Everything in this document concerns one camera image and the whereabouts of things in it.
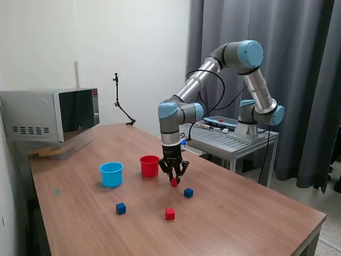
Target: robotic arm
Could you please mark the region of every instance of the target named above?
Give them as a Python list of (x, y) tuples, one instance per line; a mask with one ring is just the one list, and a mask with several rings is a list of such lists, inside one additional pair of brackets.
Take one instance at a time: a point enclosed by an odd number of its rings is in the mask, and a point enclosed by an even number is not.
[[(221, 45), (206, 58), (199, 68), (219, 73), (223, 68), (236, 67), (238, 75), (242, 76), (253, 100), (244, 100), (240, 104), (238, 125), (235, 133), (242, 132), (243, 125), (263, 123), (278, 125), (284, 115), (284, 107), (278, 106), (271, 98), (266, 87), (266, 81), (259, 69), (263, 61), (263, 49), (257, 41), (245, 40)], [(161, 141), (164, 158), (159, 160), (163, 172), (170, 181), (173, 179), (173, 169), (177, 183), (180, 182), (188, 165), (181, 157), (181, 139), (179, 125), (200, 120), (204, 110), (199, 103), (188, 103), (208, 82), (210, 73), (195, 72), (185, 83), (178, 94), (160, 103), (158, 108)]]

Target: gray curtain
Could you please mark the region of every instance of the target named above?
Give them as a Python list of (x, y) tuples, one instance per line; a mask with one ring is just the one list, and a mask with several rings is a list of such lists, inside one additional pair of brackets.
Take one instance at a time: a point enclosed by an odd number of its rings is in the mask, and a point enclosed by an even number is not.
[[(297, 178), (297, 186), (320, 186), (325, 191), (329, 163), (341, 118), (341, 1), (332, 0), (194, 0), (189, 61), (197, 69), (218, 46), (254, 39), (264, 49), (261, 71), (271, 96), (286, 114), (280, 126), (276, 174)], [(242, 87), (233, 69), (220, 75), (226, 83), (221, 106)], [(215, 78), (202, 90), (209, 106), (216, 104), (222, 86)], [(243, 92), (242, 99), (250, 99)], [(211, 116), (236, 119), (239, 101)]]

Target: microwave oven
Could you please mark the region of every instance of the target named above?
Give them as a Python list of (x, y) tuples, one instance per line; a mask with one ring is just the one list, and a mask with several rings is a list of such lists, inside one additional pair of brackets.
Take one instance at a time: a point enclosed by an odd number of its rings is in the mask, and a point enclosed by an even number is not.
[(64, 142), (99, 124), (97, 88), (1, 91), (9, 140)]

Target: tiled floor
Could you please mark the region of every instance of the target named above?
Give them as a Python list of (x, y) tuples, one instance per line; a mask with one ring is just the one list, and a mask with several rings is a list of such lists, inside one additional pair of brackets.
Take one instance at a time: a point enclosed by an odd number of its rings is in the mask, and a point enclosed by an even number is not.
[[(333, 173), (330, 174), (331, 181), (328, 183), (325, 194), (321, 190), (313, 187), (302, 189), (296, 187), (296, 179), (279, 181), (274, 176), (270, 187), (286, 196), (300, 201), (310, 207), (313, 207), (327, 214), (327, 220), (322, 226), (320, 236), (331, 243), (341, 247), (341, 194), (333, 190), (334, 182), (341, 175), (341, 163), (333, 165)], [(247, 172), (244, 176), (256, 180), (259, 175), (259, 169)], [(335, 251), (329, 246), (318, 242), (316, 256), (341, 256), (341, 253)]]

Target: red bucket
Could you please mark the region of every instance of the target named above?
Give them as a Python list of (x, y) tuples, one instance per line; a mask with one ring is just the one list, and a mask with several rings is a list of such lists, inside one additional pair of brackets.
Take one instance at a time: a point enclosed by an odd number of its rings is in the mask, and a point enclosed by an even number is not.
[(158, 156), (142, 156), (141, 174), (143, 177), (155, 177), (159, 172), (159, 157)]

